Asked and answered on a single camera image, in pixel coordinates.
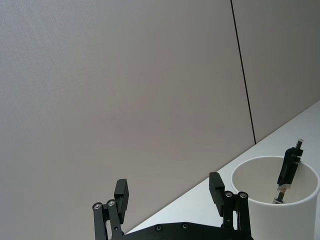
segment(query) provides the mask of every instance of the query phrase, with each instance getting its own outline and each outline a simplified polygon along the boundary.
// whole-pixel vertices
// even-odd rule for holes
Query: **screw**
[[[225,192],[225,195],[226,195],[228,198],[232,197],[232,193],[231,193],[230,191]]]
[[[155,230],[156,230],[157,232],[161,232],[162,229],[163,229],[162,225],[157,225],[157,226],[155,226]]]
[[[246,197],[248,197],[248,195],[245,194],[244,192],[241,192],[241,193],[239,194],[239,196],[240,196],[240,198],[243,198],[243,199],[245,199]]]
[[[115,201],[111,200],[108,202],[108,206],[113,206],[113,205],[115,205],[115,203],[116,203]]]
[[[188,223],[183,223],[181,227],[182,229],[187,230],[189,228],[189,225]]]
[[[99,209],[99,208],[101,208],[101,204],[100,204],[100,203],[97,203],[97,204],[95,204],[95,205],[93,206],[93,208],[94,208],[94,209]]]

